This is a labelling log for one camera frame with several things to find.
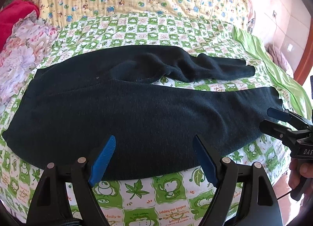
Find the red cloth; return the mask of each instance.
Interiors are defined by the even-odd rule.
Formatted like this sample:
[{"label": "red cloth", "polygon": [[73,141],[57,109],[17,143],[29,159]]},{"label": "red cloth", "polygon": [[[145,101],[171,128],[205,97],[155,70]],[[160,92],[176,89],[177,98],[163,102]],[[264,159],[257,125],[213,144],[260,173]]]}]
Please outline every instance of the red cloth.
[{"label": "red cloth", "polygon": [[13,25],[24,19],[33,10],[39,17],[39,8],[29,1],[15,0],[0,12],[0,52],[3,49],[7,38],[12,34]]}]

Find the black handle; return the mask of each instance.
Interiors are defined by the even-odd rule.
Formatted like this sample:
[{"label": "black handle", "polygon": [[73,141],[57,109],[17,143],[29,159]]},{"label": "black handle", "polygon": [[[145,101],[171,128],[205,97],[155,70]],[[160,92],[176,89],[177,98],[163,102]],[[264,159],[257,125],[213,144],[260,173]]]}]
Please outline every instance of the black handle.
[{"label": "black handle", "polygon": [[[312,163],[312,161],[309,160],[298,160],[297,172],[300,172],[301,165],[306,162]],[[299,201],[302,197],[302,194],[309,187],[311,180],[312,180],[311,178],[305,178],[304,176],[301,176],[300,183],[297,185],[295,189],[293,189],[290,192],[290,197],[295,201]]]}]

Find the silver bolt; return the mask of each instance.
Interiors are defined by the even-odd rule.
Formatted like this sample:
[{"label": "silver bolt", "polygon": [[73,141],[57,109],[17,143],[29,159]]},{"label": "silver bolt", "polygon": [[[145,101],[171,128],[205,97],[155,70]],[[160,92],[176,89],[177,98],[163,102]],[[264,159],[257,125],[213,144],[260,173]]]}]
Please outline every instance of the silver bolt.
[{"label": "silver bolt", "polygon": [[77,161],[78,161],[78,163],[84,163],[86,161],[86,158],[85,157],[79,157]]},{"label": "silver bolt", "polygon": [[262,167],[262,164],[259,163],[259,162],[255,162],[255,167],[258,168],[258,169],[260,169],[260,168]]},{"label": "silver bolt", "polygon": [[222,161],[225,163],[230,163],[230,159],[228,157],[223,157]]},{"label": "silver bolt", "polygon": [[53,167],[54,167],[54,163],[52,163],[52,162],[48,163],[48,165],[47,165],[48,169],[52,169]]}]

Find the tiled wall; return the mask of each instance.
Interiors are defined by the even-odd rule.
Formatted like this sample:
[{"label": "tiled wall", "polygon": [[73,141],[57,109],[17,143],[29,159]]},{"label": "tiled wall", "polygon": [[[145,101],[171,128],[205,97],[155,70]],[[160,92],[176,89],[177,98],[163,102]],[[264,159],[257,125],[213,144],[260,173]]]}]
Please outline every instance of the tiled wall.
[{"label": "tiled wall", "polygon": [[[303,2],[301,0],[252,0],[252,3],[256,11],[253,34],[261,38],[266,47],[274,42],[295,71],[306,46],[311,20]],[[277,13],[277,28],[273,11]]]}]

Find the green fabric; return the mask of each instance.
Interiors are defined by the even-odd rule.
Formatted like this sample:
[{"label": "green fabric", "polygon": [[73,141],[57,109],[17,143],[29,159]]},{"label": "green fabric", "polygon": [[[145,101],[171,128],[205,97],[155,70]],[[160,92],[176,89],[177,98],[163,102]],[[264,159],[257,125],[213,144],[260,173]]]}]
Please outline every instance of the green fabric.
[{"label": "green fabric", "polygon": [[240,42],[245,51],[255,59],[264,61],[271,81],[278,87],[289,91],[291,105],[301,116],[311,120],[312,106],[308,95],[299,83],[289,77],[280,67],[275,65],[266,54],[262,41],[237,27],[233,29],[233,39]]}]

